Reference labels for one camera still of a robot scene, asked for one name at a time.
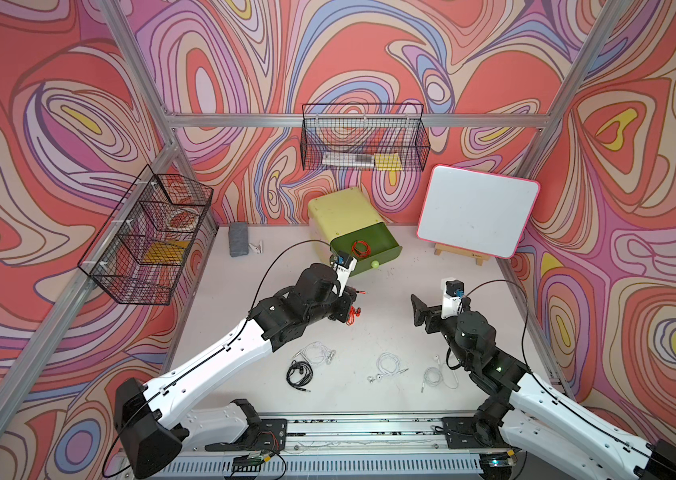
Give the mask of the red earphones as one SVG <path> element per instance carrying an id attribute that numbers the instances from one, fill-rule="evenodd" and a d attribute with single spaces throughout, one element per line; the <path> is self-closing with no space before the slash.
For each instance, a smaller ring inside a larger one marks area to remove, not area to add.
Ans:
<path id="1" fill-rule="evenodd" d="M 352 254 L 358 259 L 364 259 L 372 254 L 372 249 L 364 240 L 356 240 L 352 244 Z"/>
<path id="2" fill-rule="evenodd" d="M 356 293 L 359 298 L 367 294 L 367 292 L 364 290 L 357 290 Z M 356 322 L 356 320 L 361 316 L 361 311 L 362 309 L 360 307 L 356 306 L 355 304 L 352 304 L 349 309 L 349 315 L 346 321 L 346 325 L 352 326 Z"/>

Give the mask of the green yellow drawer cabinet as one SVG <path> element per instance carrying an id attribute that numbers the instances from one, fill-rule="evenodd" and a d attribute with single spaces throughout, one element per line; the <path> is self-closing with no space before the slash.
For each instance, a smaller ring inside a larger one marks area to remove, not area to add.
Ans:
<path id="1" fill-rule="evenodd" d="M 378 269 L 397 259 L 403 247 L 393 236 L 380 213 L 358 187 L 314 198 L 308 203 L 313 235 L 330 245 L 332 253 L 352 254 L 356 240 L 366 241 L 372 254 L 358 259 L 352 276 Z"/>

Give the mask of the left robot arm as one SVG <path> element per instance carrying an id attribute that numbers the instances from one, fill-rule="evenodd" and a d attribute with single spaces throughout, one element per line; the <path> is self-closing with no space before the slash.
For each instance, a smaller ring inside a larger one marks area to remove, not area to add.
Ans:
<path id="1" fill-rule="evenodd" d="M 228 335 L 173 370 L 115 393 L 113 426 L 132 474 L 147 479 L 193 447 L 249 447 L 260 419 L 245 399 L 195 412 L 195 406 L 243 368 L 300 338 L 322 319 L 346 323 L 357 299 L 348 279 L 356 259 L 314 263 L 293 286 L 260 300 Z"/>

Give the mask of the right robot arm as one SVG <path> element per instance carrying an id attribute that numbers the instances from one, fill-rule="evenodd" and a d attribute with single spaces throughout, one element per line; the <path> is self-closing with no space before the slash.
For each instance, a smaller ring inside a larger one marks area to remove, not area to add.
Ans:
<path id="1" fill-rule="evenodd" d="M 496 344 L 496 329 L 467 297 L 428 306 L 411 298 L 415 326 L 440 334 L 488 396 L 474 416 L 478 441 L 505 443 L 574 479 L 676 479 L 676 446 L 648 441 L 590 412 Z"/>

